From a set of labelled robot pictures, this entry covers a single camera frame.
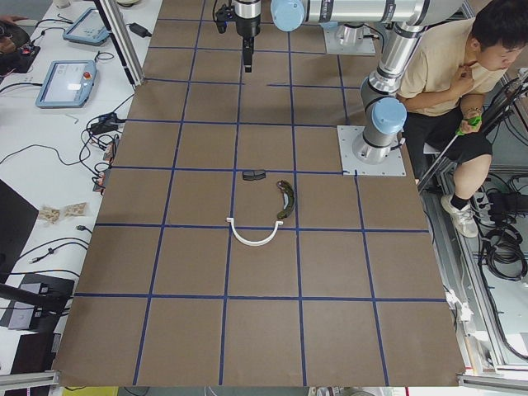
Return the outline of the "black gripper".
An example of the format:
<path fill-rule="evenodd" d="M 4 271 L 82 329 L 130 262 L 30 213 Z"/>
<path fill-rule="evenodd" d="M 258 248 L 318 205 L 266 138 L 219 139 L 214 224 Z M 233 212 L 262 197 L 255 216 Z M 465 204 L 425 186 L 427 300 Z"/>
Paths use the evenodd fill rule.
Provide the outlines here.
<path fill-rule="evenodd" d="M 234 20 L 237 33 L 243 37 L 243 67 L 252 72 L 253 38 L 260 33 L 261 1 L 234 0 Z"/>

